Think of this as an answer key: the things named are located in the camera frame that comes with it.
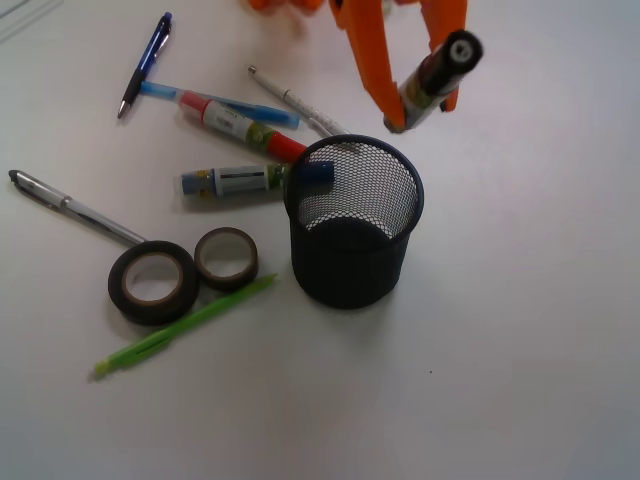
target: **green mechanical pencil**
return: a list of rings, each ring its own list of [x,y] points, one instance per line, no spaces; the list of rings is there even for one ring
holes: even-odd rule
[[[223,311],[237,305],[256,293],[270,286],[275,280],[277,273],[267,275],[250,283],[237,292],[225,295],[188,315],[177,322],[169,325],[167,328],[152,333],[148,337],[143,338],[133,345],[123,348],[122,350],[110,355],[106,360],[96,363],[94,367],[94,378],[100,379],[109,373],[120,368],[129,368],[146,358],[155,355],[160,350],[167,347],[171,340],[179,335],[197,327],[201,323],[209,320],[211,317],[222,313]]]

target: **black tape roll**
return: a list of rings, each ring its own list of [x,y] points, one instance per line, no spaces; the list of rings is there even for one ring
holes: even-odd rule
[[[247,267],[241,272],[226,277],[211,273],[205,265],[205,257],[207,256],[208,250],[215,249],[215,242],[223,239],[224,235],[234,236],[234,241],[243,243],[249,250],[249,264]],[[193,257],[202,280],[211,288],[215,288],[216,290],[221,290],[223,292],[231,292],[244,287],[248,283],[252,282],[258,274],[258,248],[249,235],[237,228],[222,227],[211,230],[200,239],[196,245],[196,251]]]
[[[165,297],[145,301],[128,291],[129,269],[143,257],[164,256],[172,260],[179,271],[178,284]],[[156,326],[173,322],[183,316],[198,296],[198,271],[184,248],[171,242],[154,240],[136,245],[116,260],[109,272],[109,296],[118,309],[138,325]]]

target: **mesh pencil cup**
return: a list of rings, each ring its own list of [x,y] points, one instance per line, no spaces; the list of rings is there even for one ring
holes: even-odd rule
[[[333,163],[330,187],[301,181],[316,162]],[[418,172],[398,150],[362,135],[320,140],[292,166],[284,200],[293,271],[310,297],[361,308],[393,290],[424,204]]]

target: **red cap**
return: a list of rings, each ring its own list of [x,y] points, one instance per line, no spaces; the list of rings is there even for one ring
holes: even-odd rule
[[[204,111],[207,109],[207,105],[209,105],[210,102],[211,99],[201,97],[190,90],[185,91],[180,98],[180,106],[190,107],[193,110],[196,110],[199,113],[198,117],[200,118],[200,121],[202,121]]]
[[[268,151],[270,154],[275,155],[279,159],[287,163],[295,163],[302,152],[307,149],[301,143],[290,139],[289,137],[275,132],[269,141]]]

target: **orange plastic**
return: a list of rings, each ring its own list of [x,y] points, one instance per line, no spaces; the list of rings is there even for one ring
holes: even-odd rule
[[[263,10],[286,1],[249,0],[249,3],[254,9]],[[291,0],[291,3],[313,11],[323,1]],[[395,1],[399,5],[420,2],[432,52],[444,43],[451,32],[465,28],[467,0]],[[391,123],[403,128],[406,124],[404,106],[391,75],[381,0],[329,0],[329,4],[336,25],[347,32],[364,88]],[[457,99],[458,89],[445,100],[445,111],[453,111]]]
[[[378,108],[398,127],[405,114],[391,76],[380,0],[330,0],[338,28],[346,30],[364,88]]]

